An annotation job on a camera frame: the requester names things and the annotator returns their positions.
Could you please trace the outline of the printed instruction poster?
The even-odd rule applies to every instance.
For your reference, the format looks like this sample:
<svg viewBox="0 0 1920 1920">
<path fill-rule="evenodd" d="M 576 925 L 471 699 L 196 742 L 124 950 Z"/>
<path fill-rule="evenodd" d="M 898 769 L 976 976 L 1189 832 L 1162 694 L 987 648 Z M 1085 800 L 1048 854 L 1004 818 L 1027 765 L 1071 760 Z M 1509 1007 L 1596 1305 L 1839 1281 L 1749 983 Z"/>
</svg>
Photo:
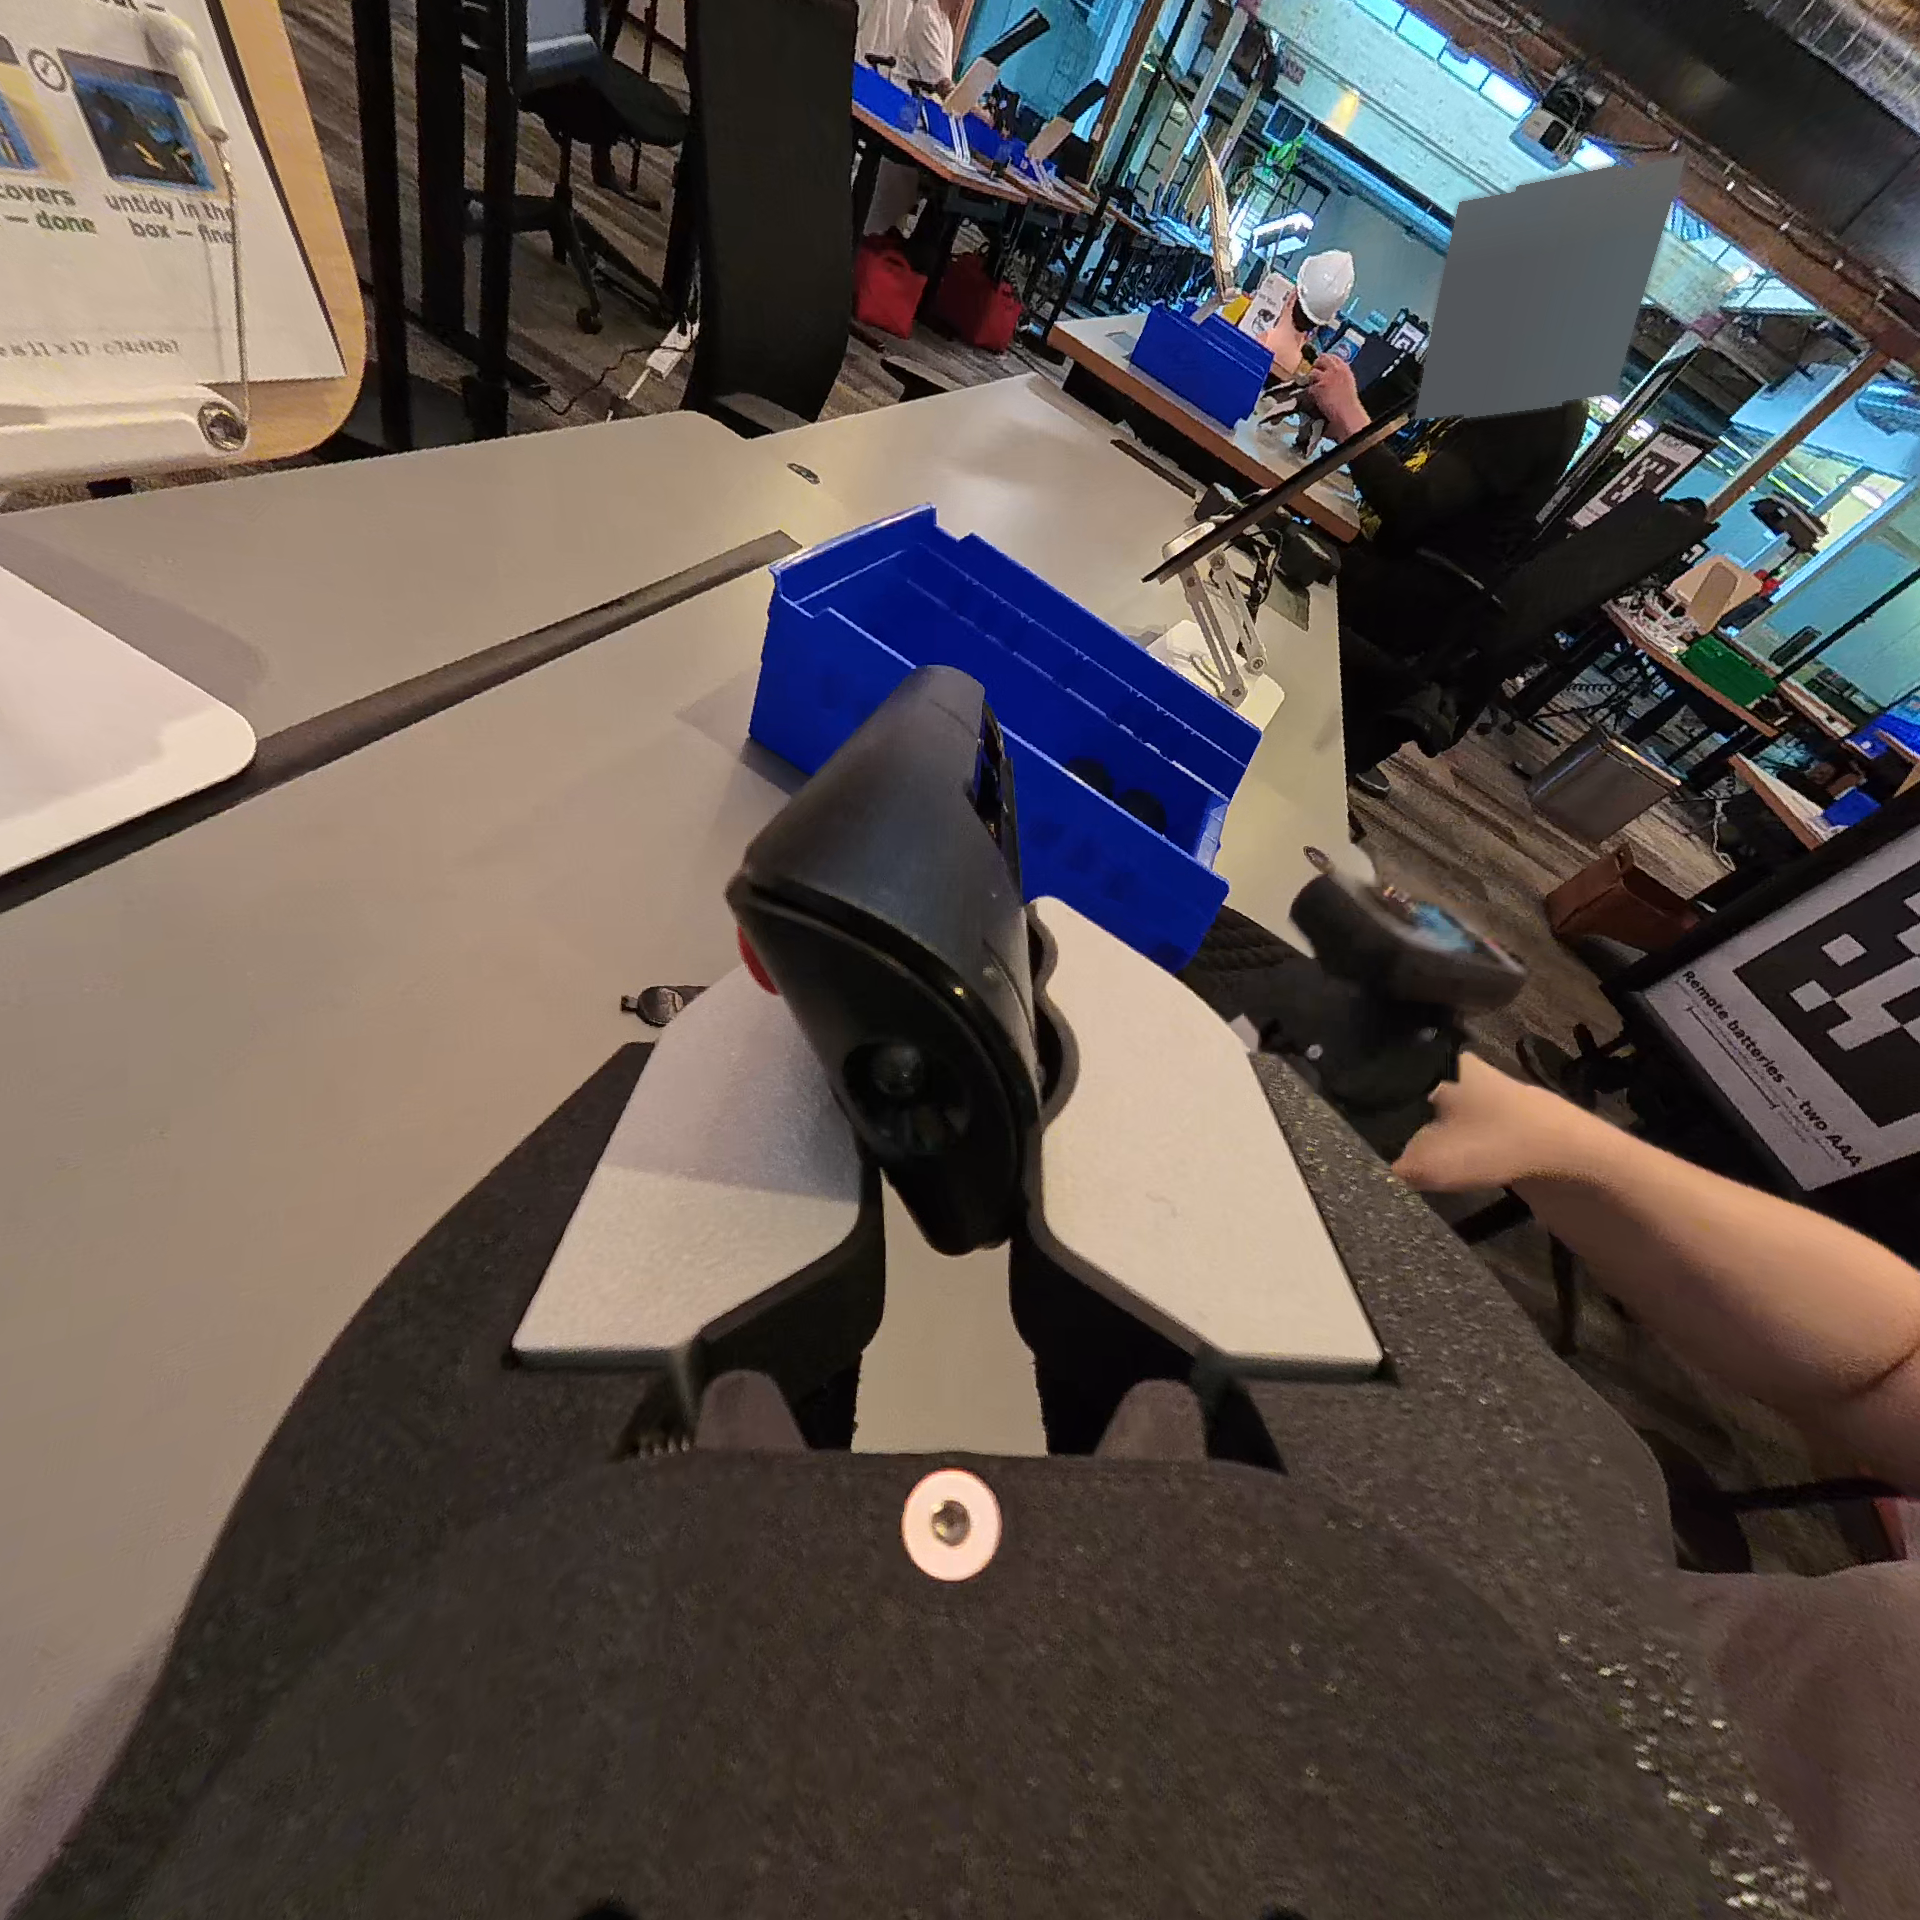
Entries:
<svg viewBox="0 0 1920 1920">
<path fill-rule="evenodd" d="M 239 466 L 343 354 L 208 3 L 3 6 L 4 489 Z"/>
</svg>

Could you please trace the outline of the white stand with black rod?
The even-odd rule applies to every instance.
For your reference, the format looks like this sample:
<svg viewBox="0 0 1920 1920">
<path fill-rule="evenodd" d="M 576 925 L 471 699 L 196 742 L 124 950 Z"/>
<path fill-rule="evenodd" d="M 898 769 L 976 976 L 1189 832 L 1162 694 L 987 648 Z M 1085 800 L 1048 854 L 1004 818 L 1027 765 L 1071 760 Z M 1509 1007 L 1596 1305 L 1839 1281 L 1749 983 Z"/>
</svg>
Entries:
<svg viewBox="0 0 1920 1920">
<path fill-rule="evenodd" d="M 1242 582 L 1230 551 L 1250 543 L 1256 553 L 1276 558 L 1278 541 L 1259 544 L 1262 529 L 1288 515 L 1323 481 L 1354 458 L 1390 442 L 1413 419 L 1413 405 L 1383 414 L 1359 433 L 1333 443 L 1327 450 L 1298 466 L 1288 478 L 1242 503 L 1231 503 L 1211 488 L 1190 507 L 1190 523 L 1165 541 L 1162 560 L 1142 577 L 1144 586 L 1176 583 L 1189 606 L 1202 649 L 1172 651 L 1167 664 L 1211 691 L 1224 706 L 1248 713 L 1246 706 L 1264 682 L 1266 651 L 1256 630 L 1255 586 Z"/>
</svg>

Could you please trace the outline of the black remote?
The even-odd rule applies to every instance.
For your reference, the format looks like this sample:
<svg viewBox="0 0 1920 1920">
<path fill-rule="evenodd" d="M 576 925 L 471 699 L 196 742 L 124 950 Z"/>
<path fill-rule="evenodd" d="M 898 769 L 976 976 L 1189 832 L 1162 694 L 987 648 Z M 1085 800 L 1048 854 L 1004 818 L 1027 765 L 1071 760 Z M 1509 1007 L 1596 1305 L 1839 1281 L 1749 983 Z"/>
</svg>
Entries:
<svg viewBox="0 0 1920 1920">
<path fill-rule="evenodd" d="M 1066 1042 L 1038 1005 L 1045 942 L 984 689 L 914 667 L 754 838 L 726 903 L 925 1245 L 1005 1245 Z"/>
</svg>

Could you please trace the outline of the brown cardboard box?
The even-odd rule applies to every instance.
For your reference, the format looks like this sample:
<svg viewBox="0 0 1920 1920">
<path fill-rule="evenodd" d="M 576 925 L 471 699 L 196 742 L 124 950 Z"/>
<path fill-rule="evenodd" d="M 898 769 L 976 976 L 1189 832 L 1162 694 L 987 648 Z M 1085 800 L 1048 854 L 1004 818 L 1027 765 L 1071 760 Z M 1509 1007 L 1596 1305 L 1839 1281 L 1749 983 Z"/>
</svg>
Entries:
<svg viewBox="0 0 1920 1920">
<path fill-rule="evenodd" d="M 1676 944 L 1711 917 L 1642 864 L 1631 846 L 1607 848 L 1542 899 L 1552 938 L 1597 970 Z"/>
</svg>

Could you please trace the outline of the person's right hand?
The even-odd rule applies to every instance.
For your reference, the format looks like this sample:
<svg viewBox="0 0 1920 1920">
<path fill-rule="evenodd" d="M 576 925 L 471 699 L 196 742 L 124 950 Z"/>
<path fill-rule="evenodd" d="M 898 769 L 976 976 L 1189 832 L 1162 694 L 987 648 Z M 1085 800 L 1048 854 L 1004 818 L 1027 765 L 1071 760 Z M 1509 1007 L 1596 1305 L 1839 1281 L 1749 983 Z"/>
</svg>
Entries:
<svg viewBox="0 0 1920 1920">
<path fill-rule="evenodd" d="M 1464 1051 L 1390 1169 L 1422 1194 L 1562 1183 L 1592 1163 L 1610 1133 L 1590 1111 Z"/>
</svg>

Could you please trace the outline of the blue plastic bin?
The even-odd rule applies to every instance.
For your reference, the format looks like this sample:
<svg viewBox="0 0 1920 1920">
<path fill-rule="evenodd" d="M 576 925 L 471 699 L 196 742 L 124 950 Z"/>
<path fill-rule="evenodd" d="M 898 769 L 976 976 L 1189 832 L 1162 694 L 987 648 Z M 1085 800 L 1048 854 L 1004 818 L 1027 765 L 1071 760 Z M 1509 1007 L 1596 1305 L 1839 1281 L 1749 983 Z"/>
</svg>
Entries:
<svg viewBox="0 0 1920 1920">
<path fill-rule="evenodd" d="M 750 739 L 805 777 L 908 674 L 982 686 L 1015 766 L 1024 897 L 1053 897 L 1165 973 L 1230 885 L 1214 859 L 1259 730 L 1210 689 L 930 505 L 774 566 Z"/>
<path fill-rule="evenodd" d="M 1218 314 L 1198 321 L 1176 305 L 1144 309 L 1128 361 L 1141 378 L 1222 429 L 1237 429 L 1256 409 L 1276 366 L 1256 336 Z"/>
</svg>

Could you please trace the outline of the black framed marker sign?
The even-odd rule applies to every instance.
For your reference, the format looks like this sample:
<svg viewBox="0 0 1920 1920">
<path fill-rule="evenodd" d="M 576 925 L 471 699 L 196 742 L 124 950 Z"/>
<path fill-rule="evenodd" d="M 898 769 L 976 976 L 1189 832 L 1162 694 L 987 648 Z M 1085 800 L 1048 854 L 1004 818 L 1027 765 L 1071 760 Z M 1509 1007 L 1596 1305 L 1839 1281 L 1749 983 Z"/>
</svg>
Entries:
<svg viewBox="0 0 1920 1920">
<path fill-rule="evenodd" d="M 1916 795 L 1798 855 L 1613 997 L 1771 1184 L 1866 1233 L 1916 1211 Z"/>
</svg>

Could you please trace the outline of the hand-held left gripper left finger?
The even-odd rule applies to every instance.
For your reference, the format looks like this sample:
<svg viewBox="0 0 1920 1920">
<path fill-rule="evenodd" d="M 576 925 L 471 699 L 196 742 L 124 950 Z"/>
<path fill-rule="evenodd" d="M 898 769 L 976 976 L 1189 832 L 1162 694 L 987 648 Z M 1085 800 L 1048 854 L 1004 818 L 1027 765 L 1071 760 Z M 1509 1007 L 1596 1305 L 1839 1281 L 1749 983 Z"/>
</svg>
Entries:
<svg viewBox="0 0 1920 1920">
<path fill-rule="evenodd" d="M 885 1305 L 880 1173 L 786 1005 L 735 968 L 663 1030 L 512 1336 L 535 1369 L 774 1381 L 847 1443 Z"/>
</svg>

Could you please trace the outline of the person's right forearm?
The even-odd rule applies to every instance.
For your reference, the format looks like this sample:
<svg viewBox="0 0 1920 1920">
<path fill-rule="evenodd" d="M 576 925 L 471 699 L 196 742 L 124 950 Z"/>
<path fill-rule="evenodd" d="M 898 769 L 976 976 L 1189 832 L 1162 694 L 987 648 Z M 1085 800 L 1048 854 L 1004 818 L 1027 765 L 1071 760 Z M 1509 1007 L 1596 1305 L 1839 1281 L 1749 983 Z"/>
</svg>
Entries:
<svg viewBox="0 0 1920 1920">
<path fill-rule="evenodd" d="M 1912 1265 L 1542 1088 L 1495 1086 L 1516 1111 L 1511 1184 L 1644 1328 L 1916 1497 Z"/>
</svg>

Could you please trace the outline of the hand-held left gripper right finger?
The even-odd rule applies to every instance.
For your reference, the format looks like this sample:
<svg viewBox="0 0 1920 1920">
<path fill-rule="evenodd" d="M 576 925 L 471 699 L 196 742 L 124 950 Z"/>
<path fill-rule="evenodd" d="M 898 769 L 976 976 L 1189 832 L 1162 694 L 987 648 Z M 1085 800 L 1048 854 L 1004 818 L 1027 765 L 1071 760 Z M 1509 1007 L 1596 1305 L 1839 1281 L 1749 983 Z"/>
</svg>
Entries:
<svg viewBox="0 0 1920 1920">
<path fill-rule="evenodd" d="M 1239 1034 L 1076 909 L 1029 927 L 1061 1057 L 1015 1234 L 1045 1439 L 1096 1443 L 1151 1381 L 1231 1443 L 1255 1384 L 1376 1384 L 1387 1351 Z"/>
</svg>

